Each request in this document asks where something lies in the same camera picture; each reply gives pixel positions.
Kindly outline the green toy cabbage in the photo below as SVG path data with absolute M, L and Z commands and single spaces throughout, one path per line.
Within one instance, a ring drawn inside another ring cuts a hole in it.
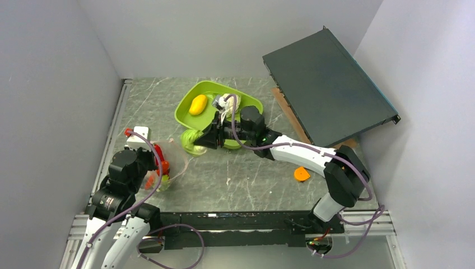
M 193 156 L 201 156 L 206 153 L 207 148 L 204 146 L 197 146 L 194 142 L 203 134 L 197 129 L 187 129 L 180 135 L 181 146 L 185 152 Z

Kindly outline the clear zip top bag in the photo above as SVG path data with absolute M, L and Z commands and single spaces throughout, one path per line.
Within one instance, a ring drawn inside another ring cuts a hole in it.
M 166 191 L 188 168 L 188 155 L 173 138 L 162 141 L 152 141 L 164 172 L 157 191 Z

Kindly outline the green toy celery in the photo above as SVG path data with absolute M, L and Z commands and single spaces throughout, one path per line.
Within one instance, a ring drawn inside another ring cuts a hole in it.
M 158 187 L 159 192 L 166 191 L 170 187 L 171 181 L 168 175 L 163 175 L 161 178 L 161 182 Z

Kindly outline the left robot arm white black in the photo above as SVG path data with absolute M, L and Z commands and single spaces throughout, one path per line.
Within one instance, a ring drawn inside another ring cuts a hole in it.
M 123 268 L 142 238 L 161 227 L 160 209 L 136 202 L 142 181 L 157 169 L 152 151 L 119 151 L 86 208 L 86 231 L 72 268 Z

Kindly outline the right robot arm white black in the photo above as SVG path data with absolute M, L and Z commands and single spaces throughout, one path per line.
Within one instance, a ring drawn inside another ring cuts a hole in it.
M 193 139 L 193 145 L 217 149 L 225 140 L 245 141 L 261 158 L 285 161 L 320 174 L 328 192 L 311 209 L 308 220 L 314 232 L 323 232 L 337 213 L 353 207 L 368 190 L 369 172 L 350 147 L 323 148 L 289 138 L 268 128 L 254 106 L 244 107 L 239 116 L 239 120 L 229 121 L 216 112 L 203 133 Z

